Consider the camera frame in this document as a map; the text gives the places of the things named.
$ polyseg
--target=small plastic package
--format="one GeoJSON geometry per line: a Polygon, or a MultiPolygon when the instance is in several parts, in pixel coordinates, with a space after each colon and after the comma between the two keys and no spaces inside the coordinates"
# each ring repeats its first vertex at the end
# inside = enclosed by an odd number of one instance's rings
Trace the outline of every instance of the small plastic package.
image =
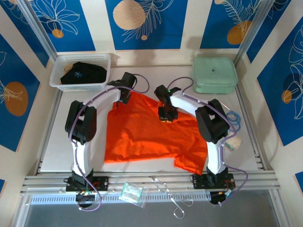
{"type": "Polygon", "coordinates": [[[146,203],[146,195],[148,194],[148,191],[148,188],[142,188],[135,184],[125,183],[119,199],[143,208],[146,203]]]}

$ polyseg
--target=mint green container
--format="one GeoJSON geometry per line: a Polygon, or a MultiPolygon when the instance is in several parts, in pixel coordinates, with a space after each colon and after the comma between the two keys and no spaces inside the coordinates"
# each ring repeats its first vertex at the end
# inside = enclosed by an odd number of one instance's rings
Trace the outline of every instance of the mint green container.
{"type": "Polygon", "coordinates": [[[238,83],[235,66],[229,58],[195,58],[192,76],[197,93],[228,94],[238,83]]]}

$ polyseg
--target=blue wallpaper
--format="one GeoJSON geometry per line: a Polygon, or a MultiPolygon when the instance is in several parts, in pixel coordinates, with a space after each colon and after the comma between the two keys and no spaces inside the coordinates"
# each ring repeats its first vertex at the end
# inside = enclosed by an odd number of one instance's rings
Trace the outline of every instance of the blue wallpaper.
{"type": "Polygon", "coordinates": [[[39,85],[0,35],[0,145],[17,150],[39,85]]]}
{"type": "Polygon", "coordinates": [[[0,194],[1,194],[2,188],[4,187],[4,183],[5,183],[5,181],[0,179],[0,194]]]}
{"type": "Polygon", "coordinates": [[[238,48],[260,3],[259,0],[213,0],[200,48],[238,48]]]}
{"type": "Polygon", "coordinates": [[[295,174],[295,177],[297,178],[301,191],[303,192],[303,172],[295,174]]]}
{"type": "Polygon", "coordinates": [[[48,54],[44,50],[27,20],[24,18],[18,5],[13,2],[15,1],[0,0],[0,5],[45,67],[49,59],[48,54]]]}
{"type": "Polygon", "coordinates": [[[105,3],[116,50],[180,49],[187,0],[105,3]]]}
{"type": "Polygon", "coordinates": [[[56,51],[94,51],[80,0],[30,2],[56,51]]]}
{"type": "Polygon", "coordinates": [[[258,76],[283,145],[303,136],[303,18],[258,76]]]}
{"type": "Polygon", "coordinates": [[[276,0],[267,17],[265,18],[260,30],[247,50],[247,56],[252,62],[259,50],[263,46],[269,34],[276,26],[278,20],[284,13],[291,0],[276,0]]]}

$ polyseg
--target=small white object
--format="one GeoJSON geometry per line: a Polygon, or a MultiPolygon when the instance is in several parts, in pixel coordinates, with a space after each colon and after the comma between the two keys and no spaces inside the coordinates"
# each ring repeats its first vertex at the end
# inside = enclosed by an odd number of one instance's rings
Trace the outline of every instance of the small white object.
{"type": "Polygon", "coordinates": [[[228,147],[228,149],[233,151],[233,150],[237,150],[240,147],[241,143],[242,143],[241,138],[238,135],[236,135],[235,137],[232,137],[231,139],[227,140],[225,142],[225,145],[228,147]]]}
{"type": "Polygon", "coordinates": [[[88,91],[103,90],[110,75],[110,55],[108,53],[80,53],[59,55],[53,65],[49,85],[57,87],[61,91],[88,91]],[[65,66],[76,62],[83,62],[102,66],[107,70],[106,80],[103,83],[95,84],[61,84],[60,78],[65,75],[65,66]]]}
{"type": "Polygon", "coordinates": [[[226,193],[224,193],[226,196],[229,196],[229,194],[231,193],[232,191],[229,189],[226,193]]]}

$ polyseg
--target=orange circle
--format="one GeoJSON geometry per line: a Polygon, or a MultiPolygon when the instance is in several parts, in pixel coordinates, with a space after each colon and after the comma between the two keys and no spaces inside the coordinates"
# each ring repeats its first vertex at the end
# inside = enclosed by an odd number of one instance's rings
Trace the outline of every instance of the orange circle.
{"type": "Polygon", "coordinates": [[[250,24],[251,21],[247,20],[239,25],[234,26],[227,35],[228,43],[232,45],[241,44],[250,27],[250,24]]]}
{"type": "Polygon", "coordinates": [[[123,0],[114,8],[113,17],[119,28],[133,30],[139,28],[146,19],[142,6],[134,0],[123,0]]]}
{"type": "Polygon", "coordinates": [[[224,2],[224,0],[214,0],[214,3],[220,5],[224,2]]]}
{"type": "Polygon", "coordinates": [[[141,36],[141,39],[142,39],[143,41],[145,41],[145,40],[147,40],[147,36],[146,36],[146,35],[142,35],[142,36],[141,36]]]}
{"type": "Polygon", "coordinates": [[[61,39],[64,36],[63,32],[59,29],[54,29],[52,31],[52,34],[53,34],[53,36],[55,36],[58,39],[61,39]]]}
{"type": "Polygon", "coordinates": [[[290,103],[292,100],[292,93],[289,90],[286,90],[282,93],[282,101],[286,104],[290,103]]]}
{"type": "Polygon", "coordinates": [[[5,87],[7,89],[6,94],[11,94],[5,98],[5,106],[7,110],[15,116],[22,116],[27,110],[28,94],[25,86],[19,82],[10,82],[5,87]]]}

